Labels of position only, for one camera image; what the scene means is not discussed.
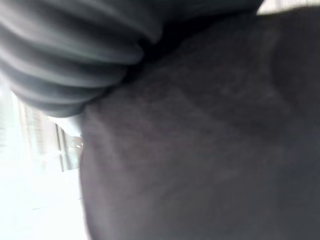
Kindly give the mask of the black cloth right robot hand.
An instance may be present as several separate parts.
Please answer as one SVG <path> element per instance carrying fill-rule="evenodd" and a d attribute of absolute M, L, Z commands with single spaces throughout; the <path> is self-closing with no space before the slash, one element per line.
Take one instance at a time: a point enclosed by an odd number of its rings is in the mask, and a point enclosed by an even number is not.
<path fill-rule="evenodd" d="M 3 0 L 0 78 L 47 115 L 78 115 L 121 82 L 166 24 L 257 11 L 260 0 Z"/>

